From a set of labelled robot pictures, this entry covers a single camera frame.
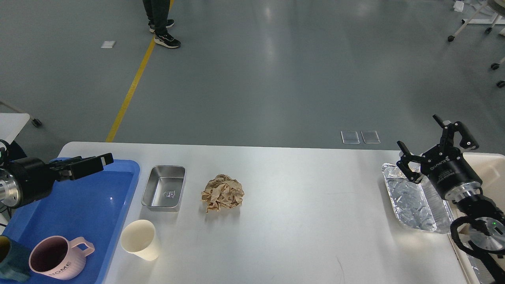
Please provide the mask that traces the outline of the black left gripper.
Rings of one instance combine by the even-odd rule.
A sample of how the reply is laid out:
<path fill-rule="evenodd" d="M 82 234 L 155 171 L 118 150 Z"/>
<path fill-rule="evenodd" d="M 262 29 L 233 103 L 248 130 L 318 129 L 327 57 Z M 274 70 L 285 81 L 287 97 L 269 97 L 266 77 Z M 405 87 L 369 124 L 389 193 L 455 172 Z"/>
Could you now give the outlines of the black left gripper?
<path fill-rule="evenodd" d="M 112 153 L 55 159 L 48 164 L 34 157 L 9 162 L 0 170 L 1 203 L 16 209 L 47 197 L 56 181 L 52 170 L 59 170 L 59 181 L 77 180 L 101 172 L 112 163 Z"/>

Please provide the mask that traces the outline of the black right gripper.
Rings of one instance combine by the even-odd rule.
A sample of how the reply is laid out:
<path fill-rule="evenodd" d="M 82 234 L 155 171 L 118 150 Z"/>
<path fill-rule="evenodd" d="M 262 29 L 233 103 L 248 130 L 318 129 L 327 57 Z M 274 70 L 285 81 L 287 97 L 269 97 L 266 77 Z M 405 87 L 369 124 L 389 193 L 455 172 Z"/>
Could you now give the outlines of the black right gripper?
<path fill-rule="evenodd" d="M 440 198 L 446 201 L 461 201 L 468 196 L 482 194 L 482 179 L 462 155 L 464 151 L 478 149 L 477 140 L 461 121 L 443 121 L 436 114 L 433 118 L 442 128 L 440 142 L 422 156 L 416 156 L 402 141 L 397 141 L 402 151 L 397 167 L 415 184 L 421 182 L 423 174 L 427 176 Z M 460 135 L 457 146 L 456 133 Z M 421 173 L 412 171 L 411 162 L 421 164 Z"/>

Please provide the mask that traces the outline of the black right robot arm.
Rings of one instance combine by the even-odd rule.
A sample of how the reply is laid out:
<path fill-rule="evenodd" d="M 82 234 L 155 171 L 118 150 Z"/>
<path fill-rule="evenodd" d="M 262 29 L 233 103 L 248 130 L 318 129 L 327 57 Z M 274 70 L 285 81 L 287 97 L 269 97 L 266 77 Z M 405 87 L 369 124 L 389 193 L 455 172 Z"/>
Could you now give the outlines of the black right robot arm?
<path fill-rule="evenodd" d="M 482 179 L 465 160 L 462 149 L 478 149 L 479 144 L 460 121 L 443 121 L 433 115 L 442 128 L 440 142 L 416 156 L 402 141 L 397 167 L 409 182 L 418 184 L 426 176 L 437 194 L 452 202 L 464 215 L 450 225 L 454 244 L 482 262 L 494 279 L 504 283 L 504 269 L 494 255 L 504 256 L 504 212 L 483 194 Z"/>

